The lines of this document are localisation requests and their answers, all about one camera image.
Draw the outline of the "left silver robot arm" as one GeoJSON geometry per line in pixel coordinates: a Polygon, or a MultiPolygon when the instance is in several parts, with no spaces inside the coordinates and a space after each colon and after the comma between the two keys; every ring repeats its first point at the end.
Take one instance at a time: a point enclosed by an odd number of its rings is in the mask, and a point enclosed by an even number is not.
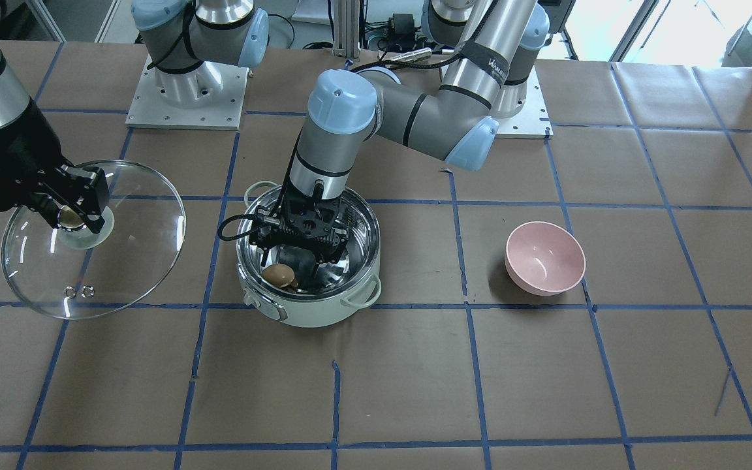
{"type": "Polygon", "coordinates": [[[551,21],[537,1],[427,1],[421,25],[453,50],[428,65],[446,67],[435,95],[401,84],[395,71],[412,63],[397,59],[319,75],[277,200],[243,216],[251,221],[243,236],[263,255],[286,245],[316,265],[342,258],[342,194],[371,136],[472,172],[483,166],[499,128],[495,102],[526,80],[551,21]]]}

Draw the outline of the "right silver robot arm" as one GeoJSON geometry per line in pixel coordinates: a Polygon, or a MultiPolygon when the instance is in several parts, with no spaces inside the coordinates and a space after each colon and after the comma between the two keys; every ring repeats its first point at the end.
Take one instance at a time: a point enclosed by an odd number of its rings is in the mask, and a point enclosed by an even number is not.
{"type": "MultiPolygon", "coordinates": [[[[8,4],[0,1],[0,19],[8,4]]],[[[134,1],[131,14],[150,56],[166,76],[207,63],[260,65],[268,47],[268,13],[253,1],[134,1]]],[[[75,167],[59,137],[0,50],[0,212],[24,206],[53,228],[99,234],[108,225],[108,182],[96,166],[75,167]]]]}

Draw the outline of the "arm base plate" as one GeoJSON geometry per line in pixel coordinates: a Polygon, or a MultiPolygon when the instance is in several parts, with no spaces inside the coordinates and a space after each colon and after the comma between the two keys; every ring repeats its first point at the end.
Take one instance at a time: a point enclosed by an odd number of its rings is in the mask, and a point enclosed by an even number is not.
{"type": "Polygon", "coordinates": [[[543,139],[553,134],[547,116],[535,66],[526,81],[514,87],[499,87],[486,72],[460,60],[441,74],[441,85],[451,90],[438,92],[438,111],[443,116],[441,134],[459,142],[486,116],[497,120],[498,138],[543,139]]]}
{"type": "Polygon", "coordinates": [[[125,124],[131,128],[238,131],[251,69],[203,62],[185,74],[143,69],[125,124]]]}

